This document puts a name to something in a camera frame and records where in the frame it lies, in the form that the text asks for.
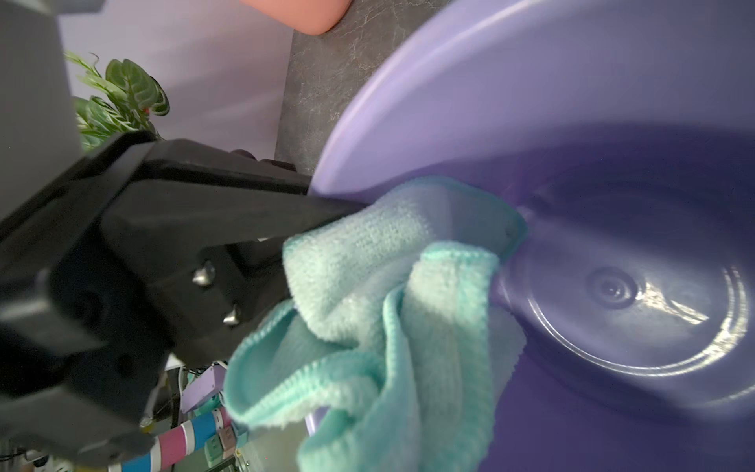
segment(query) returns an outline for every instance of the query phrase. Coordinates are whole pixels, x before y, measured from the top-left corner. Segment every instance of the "blue stripe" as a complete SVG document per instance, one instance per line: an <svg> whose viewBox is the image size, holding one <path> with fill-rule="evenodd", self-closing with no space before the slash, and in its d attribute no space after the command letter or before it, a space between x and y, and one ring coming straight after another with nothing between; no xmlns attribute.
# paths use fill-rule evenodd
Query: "blue stripe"
<svg viewBox="0 0 755 472"><path fill-rule="evenodd" d="M149 454L131 459L122 465L122 472L151 472L150 469L152 469L152 460Z"/></svg>
<svg viewBox="0 0 755 472"><path fill-rule="evenodd" d="M194 426L194 450L197 451L205 447L207 440L215 435L215 418L213 418L212 412L209 412L197 416L191 421L191 424Z"/></svg>

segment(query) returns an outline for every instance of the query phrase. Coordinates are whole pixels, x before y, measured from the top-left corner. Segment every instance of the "pink stripe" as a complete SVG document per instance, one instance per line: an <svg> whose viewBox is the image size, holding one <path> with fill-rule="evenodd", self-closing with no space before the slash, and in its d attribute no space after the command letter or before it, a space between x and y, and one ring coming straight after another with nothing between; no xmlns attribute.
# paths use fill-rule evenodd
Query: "pink stripe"
<svg viewBox="0 0 755 472"><path fill-rule="evenodd" d="M160 435L162 460L160 470L164 470L186 457L186 435L181 426Z"/></svg>
<svg viewBox="0 0 755 472"><path fill-rule="evenodd" d="M220 407L220 414L223 416L223 427L229 427L231 425L231 417L223 406Z"/></svg>

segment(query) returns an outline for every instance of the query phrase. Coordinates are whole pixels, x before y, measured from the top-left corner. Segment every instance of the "purple box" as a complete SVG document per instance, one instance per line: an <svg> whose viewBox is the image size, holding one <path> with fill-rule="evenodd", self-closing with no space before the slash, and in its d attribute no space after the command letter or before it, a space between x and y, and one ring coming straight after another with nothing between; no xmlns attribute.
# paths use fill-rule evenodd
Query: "purple box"
<svg viewBox="0 0 755 472"><path fill-rule="evenodd" d="M181 397L181 412L187 413L201 406L223 389L226 369L223 366L210 366L194 382L186 386Z"/></svg>

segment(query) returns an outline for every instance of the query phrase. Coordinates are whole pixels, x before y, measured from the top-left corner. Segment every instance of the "purple plastic basin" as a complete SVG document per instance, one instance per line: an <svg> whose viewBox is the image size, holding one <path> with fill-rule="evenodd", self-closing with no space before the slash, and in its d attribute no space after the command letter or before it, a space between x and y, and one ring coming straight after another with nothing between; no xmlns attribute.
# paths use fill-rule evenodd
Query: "purple plastic basin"
<svg viewBox="0 0 755 472"><path fill-rule="evenodd" d="M480 470L753 470L755 2L456 0L341 117L312 193L441 174L530 237Z"/></svg>

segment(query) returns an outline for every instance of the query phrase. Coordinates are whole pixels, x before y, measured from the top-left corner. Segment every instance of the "striped pole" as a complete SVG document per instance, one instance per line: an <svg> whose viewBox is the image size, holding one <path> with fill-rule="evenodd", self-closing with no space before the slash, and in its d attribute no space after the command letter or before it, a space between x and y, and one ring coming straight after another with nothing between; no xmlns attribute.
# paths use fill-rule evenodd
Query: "striped pole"
<svg viewBox="0 0 755 472"><path fill-rule="evenodd" d="M214 409L161 434L149 454L113 464L108 472L160 472L205 447L208 439L230 425L226 409Z"/></svg>

